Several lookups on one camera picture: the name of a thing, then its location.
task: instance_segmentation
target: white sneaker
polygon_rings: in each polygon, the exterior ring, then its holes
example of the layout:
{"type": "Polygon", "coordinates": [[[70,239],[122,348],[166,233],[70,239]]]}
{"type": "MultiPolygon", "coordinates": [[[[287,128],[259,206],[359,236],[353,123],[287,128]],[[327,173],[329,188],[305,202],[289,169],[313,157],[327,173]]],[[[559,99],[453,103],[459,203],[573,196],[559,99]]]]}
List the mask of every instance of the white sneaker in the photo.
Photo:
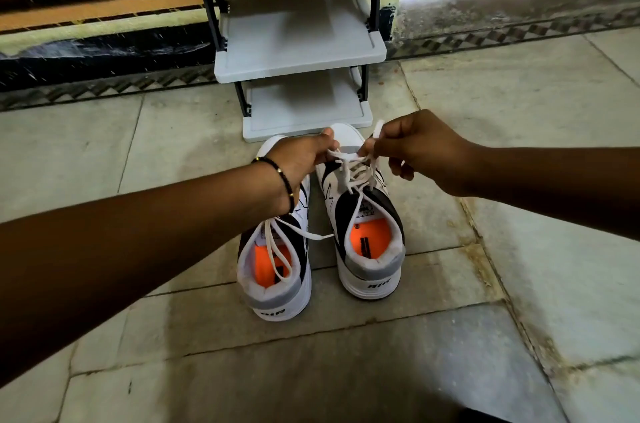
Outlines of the white sneaker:
{"type": "MultiPolygon", "coordinates": [[[[269,138],[257,156],[266,155],[281,138],[285,137],[269,138]]],[[[261,319],[289,320],[309,303],[308,240],[330,237],[307,233],[309,188],[310,179],[306,176],[292,214],[268,219],[240,238],[237,280],[247,304],[261,319]]]]}
{"type": "MultiPolygon", "coordinates": [[[[336,160],[316,166],[316,174],[335,233],[340,281],[358,298],[384,298],[400,282],[406,251],[402,222],[376,160],[357,155],[365,140],[360,132],[342,123],[331,128],[340,152],[336,160]]],[[[381,128],[379,122],[374,137],[381,128]]]]}

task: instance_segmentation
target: shoe insole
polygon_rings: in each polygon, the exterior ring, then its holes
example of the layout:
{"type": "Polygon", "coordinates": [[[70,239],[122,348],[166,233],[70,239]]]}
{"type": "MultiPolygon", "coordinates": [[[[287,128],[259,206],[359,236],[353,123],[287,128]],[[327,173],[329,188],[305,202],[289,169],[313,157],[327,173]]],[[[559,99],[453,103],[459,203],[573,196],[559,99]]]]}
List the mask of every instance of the shoe insole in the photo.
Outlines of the shoe insole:
{"type": "MultiPolygon", "coordinates": [[[[253,249],[255,254],[255,265],[253,267],[253,273],[255,275],[255,281],[258,285],[263,286],[264,288],[269,288],[272,285],[275,285],[280,281],[278,275],[274,273],[273,266],[271,265],[271,260],[269,259],[269,252],[267,251],[266,246],[254,246],[253,249]]],[[[291,264],[291,254],[289,250],[284,245],[278,245],[278,249],[287,259],[287,261],[291,264]]],[[[283,278],[286,278],[289,275],[289,270],[280,258],[276,256],[276,253],[273,254],[273,260],[276,263],[276,269],[280,273],[283,278]]]]}
{"type": "Polygon", "coordinates": [[[391,229],[384,217],[357,223],[351,229],[349,240],[357,254],[375,260],[387,250],[391,242],[391,229]]]}

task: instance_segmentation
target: stone floor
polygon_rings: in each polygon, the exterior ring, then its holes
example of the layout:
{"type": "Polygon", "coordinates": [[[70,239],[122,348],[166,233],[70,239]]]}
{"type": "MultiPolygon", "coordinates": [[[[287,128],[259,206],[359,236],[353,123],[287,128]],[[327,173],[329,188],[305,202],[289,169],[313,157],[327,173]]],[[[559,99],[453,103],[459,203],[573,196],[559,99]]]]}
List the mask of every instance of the stone floor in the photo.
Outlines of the stone floor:
{"type": "MultiPolygon", "coordinates": [[[[638,51],[626,29],[385,63],[370,102],[488,145],[639,145],[638,51]]],[[[0,114],[0,221],[245,164],[241,128],[230,85],[0,114]]],[[[640,244],[386,178],[409,254],[388,299],[348,295],[327,240],[307,309],[264,322],[234,239],[0,390],[3,420],[637,420],[640,244]]],[[[328,233],[315,181],[310,208],[328,233]]]]}

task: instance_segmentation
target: shoe rack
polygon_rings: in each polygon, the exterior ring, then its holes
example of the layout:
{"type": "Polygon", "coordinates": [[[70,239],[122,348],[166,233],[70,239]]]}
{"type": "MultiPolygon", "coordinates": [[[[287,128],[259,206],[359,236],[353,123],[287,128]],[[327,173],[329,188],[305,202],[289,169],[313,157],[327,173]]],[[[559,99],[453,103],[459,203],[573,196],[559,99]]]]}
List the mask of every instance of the shoe rack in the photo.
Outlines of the shoe rack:
{"type": "Polygon", "coordinates": [[[203,1],[214,72],[236,87],[247,142],[372,124],[368,65],[387,55],[380,0],[203,1]]]}

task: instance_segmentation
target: bracelet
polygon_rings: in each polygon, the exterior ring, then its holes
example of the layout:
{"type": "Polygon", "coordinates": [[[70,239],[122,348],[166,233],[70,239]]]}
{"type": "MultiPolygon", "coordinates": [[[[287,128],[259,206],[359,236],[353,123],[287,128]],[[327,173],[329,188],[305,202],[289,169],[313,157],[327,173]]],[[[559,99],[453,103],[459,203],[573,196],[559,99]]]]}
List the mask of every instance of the bracelet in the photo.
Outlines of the bracelet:
{"type": "Polygon", "coordinates": [[[285,186],[285,188],[287,190],[287,193],[289,195],[289,214],[291,214],[293,212],[293,209],[296,206],[295,206],[295,204],[293,204],[293,189],[291,188],[291,184],[289,183],[289,179],[287,178],[287,176],[284,175],[284,172],[282,171],[282,169],[280,167],[278,167],[278,164],[276,162],[274,162],[271,159],[268,159],[267,157],[256,157],[251,161],[251,163],[255,163],[255,162],[268,163],[271,167],[276,169],[276,172],[278,174],[280,174],[280,178],[284,182],[284,186],[285,186]]]}

